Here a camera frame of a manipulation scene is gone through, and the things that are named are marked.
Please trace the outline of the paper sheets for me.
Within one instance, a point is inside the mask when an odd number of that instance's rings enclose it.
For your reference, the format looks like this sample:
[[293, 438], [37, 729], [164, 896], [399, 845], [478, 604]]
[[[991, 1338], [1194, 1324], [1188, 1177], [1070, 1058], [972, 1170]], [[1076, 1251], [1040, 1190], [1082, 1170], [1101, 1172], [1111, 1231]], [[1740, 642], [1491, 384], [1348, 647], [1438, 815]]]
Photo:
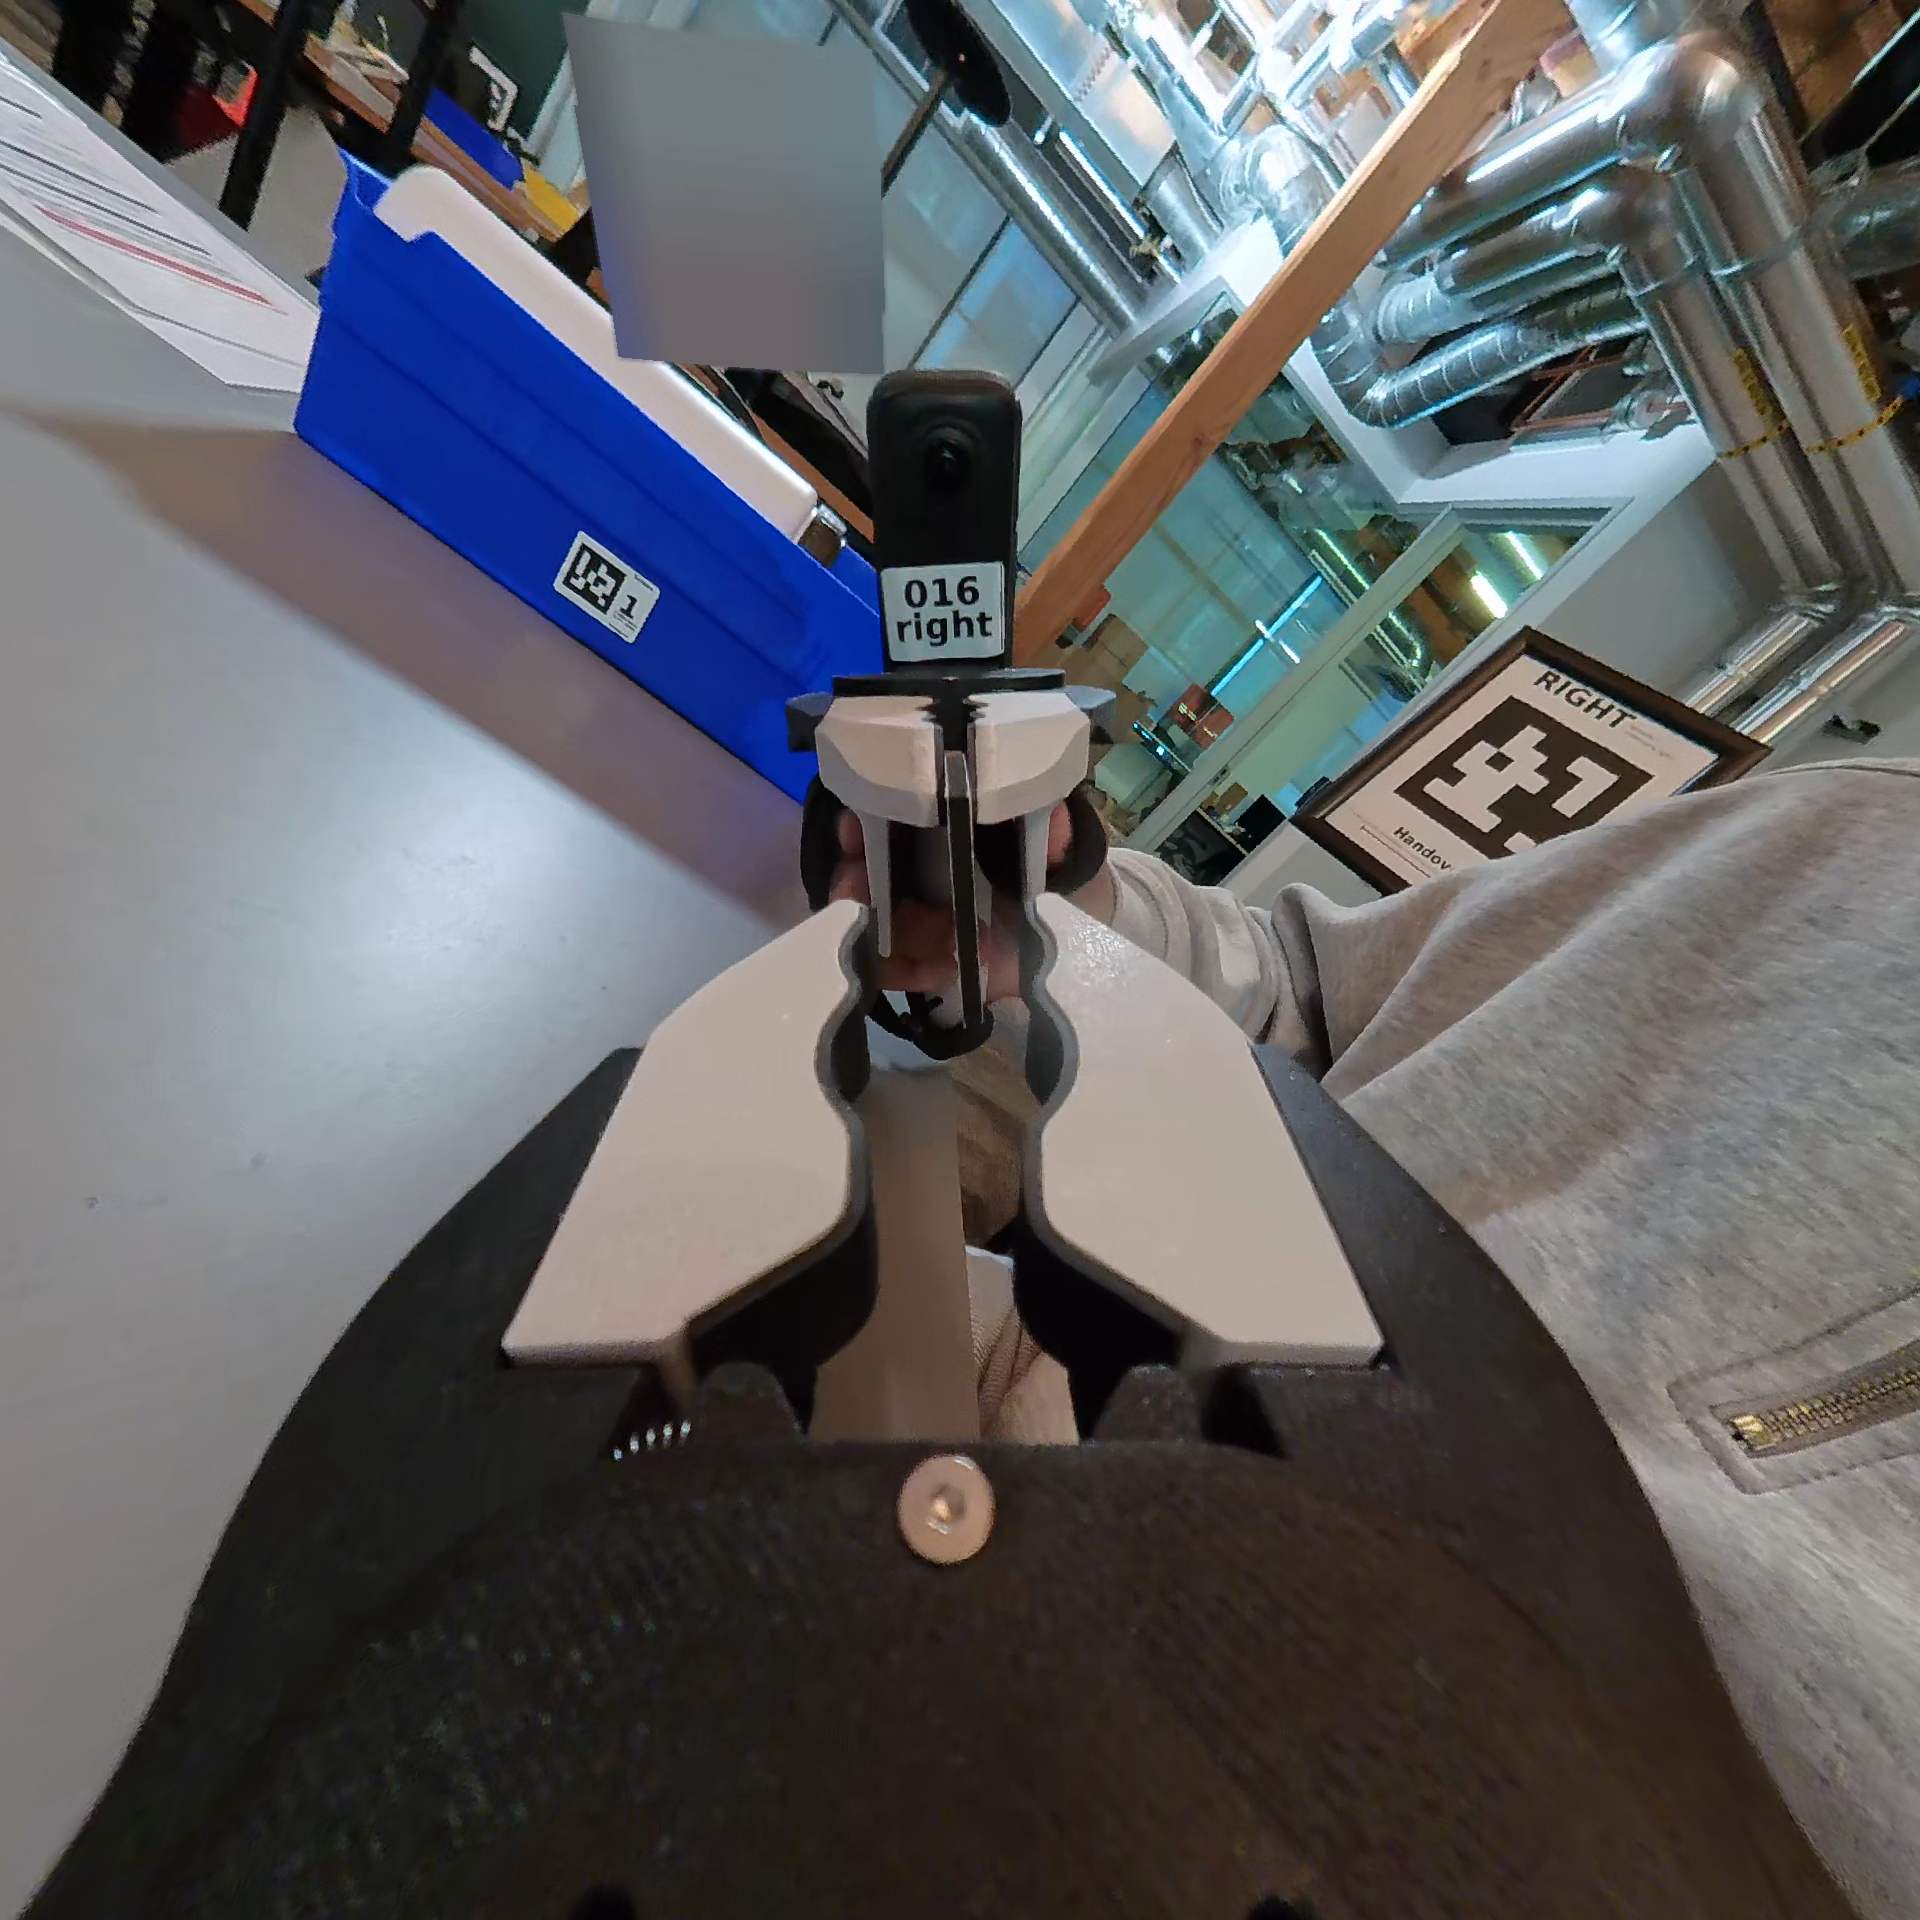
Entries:
[[317, 306], [12, 58], [4, 224], [225, 384], [299, 393]]

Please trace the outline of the person's right hand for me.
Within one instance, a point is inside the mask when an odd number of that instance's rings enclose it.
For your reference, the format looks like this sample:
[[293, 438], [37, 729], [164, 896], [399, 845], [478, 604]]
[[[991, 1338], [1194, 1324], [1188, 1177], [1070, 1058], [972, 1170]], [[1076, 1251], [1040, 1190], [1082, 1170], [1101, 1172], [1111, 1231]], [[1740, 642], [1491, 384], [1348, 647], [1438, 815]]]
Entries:
[[[1087, 886], [1070, 887], [1069, 899], [1101, 924], [1118, 915], [1118, 871], [1111, 863], [1092, 875]], [[867, 903], [867, 865], [859, 815], [836, 820], [836, 869], [830, 879], [830, 902]], [[986, 1000], [1018, 1000], [1018, 902], [995, 902], [995, 910], [979, 924], [979, 960], [986, 965]], [[880, 989], [944, 997], [958, 977], [958, 933], [946, 903], [903, 902], [892, 919], [892, 951], [880, 956]]]

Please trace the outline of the black round lamp stand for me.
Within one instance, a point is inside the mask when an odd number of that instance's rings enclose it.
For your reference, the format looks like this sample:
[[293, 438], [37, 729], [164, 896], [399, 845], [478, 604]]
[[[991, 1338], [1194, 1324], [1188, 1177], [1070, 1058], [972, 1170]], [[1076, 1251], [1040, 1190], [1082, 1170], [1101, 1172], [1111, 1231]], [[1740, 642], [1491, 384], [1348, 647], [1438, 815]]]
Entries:
[[960, 2], [903, 2], [903, 17], [932, 58], [932, 84], [880, 163], [887, 178], [899, 176], [944, 101], [958, 101], [964, 115], [972, 115], [990, 132], [1005, 126], [1011, 115], [991, 46]]

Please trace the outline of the wooden post beam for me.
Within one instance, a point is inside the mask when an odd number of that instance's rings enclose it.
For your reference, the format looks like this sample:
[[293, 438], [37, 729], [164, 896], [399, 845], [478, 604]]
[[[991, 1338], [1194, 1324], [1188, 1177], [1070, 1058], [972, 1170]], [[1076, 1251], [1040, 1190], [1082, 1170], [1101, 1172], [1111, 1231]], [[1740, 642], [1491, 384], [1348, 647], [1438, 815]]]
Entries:
[[1480, 2], [1470, 12], [1414, 101], [1282, 254], [1259, 296], [1032, 571], [1015, 604], [1015, 664], [1051, 656], [1069, 625], [1568, 27], [1563, 2]]

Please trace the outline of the blue bin with marker tag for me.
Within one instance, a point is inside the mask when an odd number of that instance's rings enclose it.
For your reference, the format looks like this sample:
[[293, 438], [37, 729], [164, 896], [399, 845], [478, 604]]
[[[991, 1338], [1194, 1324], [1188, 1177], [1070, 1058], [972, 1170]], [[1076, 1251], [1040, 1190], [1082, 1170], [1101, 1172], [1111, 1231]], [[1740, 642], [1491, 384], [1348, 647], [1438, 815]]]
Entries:
[[784, 709], [877, 666], [877, 583], [756, 517], [346, 159], [296, 434], [800, 799]]

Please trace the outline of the white plastic case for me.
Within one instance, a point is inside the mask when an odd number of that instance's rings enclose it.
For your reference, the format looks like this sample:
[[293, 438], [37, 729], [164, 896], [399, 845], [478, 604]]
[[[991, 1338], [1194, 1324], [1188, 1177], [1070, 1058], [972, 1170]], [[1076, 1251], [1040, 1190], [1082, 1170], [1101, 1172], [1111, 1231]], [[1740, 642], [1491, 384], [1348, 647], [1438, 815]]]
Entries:
[[402, 242], [441, 237], [756, 517], [800, 541], [818, 564], [840, 563], [846, 526], [815, 488], [764, 447], [691, 374], [665, 364], [621, 357], [609, 312], [457, 178], [411, 165], [380, 195], [374, 215]]

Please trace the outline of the bundle of silver pipes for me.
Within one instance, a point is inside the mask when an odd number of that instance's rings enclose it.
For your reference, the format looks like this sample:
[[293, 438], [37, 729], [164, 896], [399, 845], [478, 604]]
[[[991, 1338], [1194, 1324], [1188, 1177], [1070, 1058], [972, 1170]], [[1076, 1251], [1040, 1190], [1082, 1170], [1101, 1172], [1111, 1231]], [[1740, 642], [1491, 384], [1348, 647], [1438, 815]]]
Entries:
[[1848, 535], [1856, 589], [1879, 589], [1840, 626], [1812, 625], [1787, 642], [1753, 631], [1701, 681], [1713, 713], [1757, 688], [1740, 714], [1784, 744], [1918, 654], [1918, 467], [1900, 399], [1773, 90], [1734, 36], [1691, 27], [1649, 38], [1631, 10], [1605, 28], [1587, 8], [1569, 20], [1600, 77], [1442, 173], [1373, 262], [1438, 250], [1573, 183], [1638, 188], [1613, 250], [1646, 264], [1674, 242], [1682, 264], [1705, 268], [1716, 311], [1705, 346], [1687, 349], [1674, 329], [1670, 368], [1701, 403], [1691, 371], [1725, 367], [1757, 424], [1797, 447], [1789, 470], [1816, 494], [1812, 528]]

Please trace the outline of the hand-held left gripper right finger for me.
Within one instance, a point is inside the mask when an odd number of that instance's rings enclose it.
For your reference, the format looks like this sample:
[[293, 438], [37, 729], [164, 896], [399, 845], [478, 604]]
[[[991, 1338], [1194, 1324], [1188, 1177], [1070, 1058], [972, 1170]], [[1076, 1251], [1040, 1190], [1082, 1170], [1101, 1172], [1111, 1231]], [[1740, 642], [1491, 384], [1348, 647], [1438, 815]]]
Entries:
[[1025, 1205], [1074, 1273], [1171, 1332], [1188, 1367], [1363, 1367], [1380, 1327], [1253, 1042], [1167, 960], [1027, 903]]

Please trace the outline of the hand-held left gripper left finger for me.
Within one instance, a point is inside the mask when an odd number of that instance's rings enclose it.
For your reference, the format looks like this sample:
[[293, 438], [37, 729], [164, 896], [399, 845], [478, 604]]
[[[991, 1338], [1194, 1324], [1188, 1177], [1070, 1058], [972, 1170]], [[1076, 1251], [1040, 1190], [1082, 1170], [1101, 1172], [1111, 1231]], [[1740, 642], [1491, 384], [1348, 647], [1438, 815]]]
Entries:
[[696, 1367], [696, 1338], [856, 1222], [830, 1034], [856, 1010], [861, 903], [830, 903], [648, 1039], [504, 1332], [521, 1366]]

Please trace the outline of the framed marker sign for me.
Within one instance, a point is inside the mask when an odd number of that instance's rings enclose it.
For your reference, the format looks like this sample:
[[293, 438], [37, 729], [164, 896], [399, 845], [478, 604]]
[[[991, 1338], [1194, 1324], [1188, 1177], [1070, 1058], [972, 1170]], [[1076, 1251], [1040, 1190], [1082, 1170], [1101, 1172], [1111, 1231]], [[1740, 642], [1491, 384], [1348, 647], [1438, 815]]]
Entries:
[[1394, 723], [1290, 823], [1380, 896], [1740, 779], [1765, 744], [1523, 631]]

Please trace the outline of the black metal shelf rack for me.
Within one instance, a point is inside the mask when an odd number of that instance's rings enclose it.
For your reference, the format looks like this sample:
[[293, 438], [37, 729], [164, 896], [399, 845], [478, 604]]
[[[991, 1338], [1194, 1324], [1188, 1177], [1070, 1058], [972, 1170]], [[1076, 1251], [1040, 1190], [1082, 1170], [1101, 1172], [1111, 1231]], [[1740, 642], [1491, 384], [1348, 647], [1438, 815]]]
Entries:
[[344, 2], [49, 2], [49, 12], [51, 77], [84, 109], [117, 101], [117, 132], [148, 156], [233, 143], [218, 210], [242, 227], [280, 134], [310, 109], [335, 146], [383, 176], [436, 165], [518, 235], [556, 235], [521, 159], [464, 106], [460, 75], [493, 75], [473, 54], [466, 2], [399, 2], [418, 20], [405, 58], [383, 54], [366, 28], [335, 38]]

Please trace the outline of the person's right forearm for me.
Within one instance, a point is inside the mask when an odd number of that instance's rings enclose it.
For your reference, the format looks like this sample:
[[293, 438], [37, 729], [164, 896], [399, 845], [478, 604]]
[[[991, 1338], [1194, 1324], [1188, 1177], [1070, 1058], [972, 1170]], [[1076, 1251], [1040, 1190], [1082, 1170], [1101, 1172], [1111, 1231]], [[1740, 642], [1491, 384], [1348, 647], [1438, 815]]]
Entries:
[[1163, 960], [1251, 1042], [1325, 1074], [1371, 1015], [1342, 908], [1309, 886], [1251, 903], [1139, 853], [1106, 853], [1065, 899]]

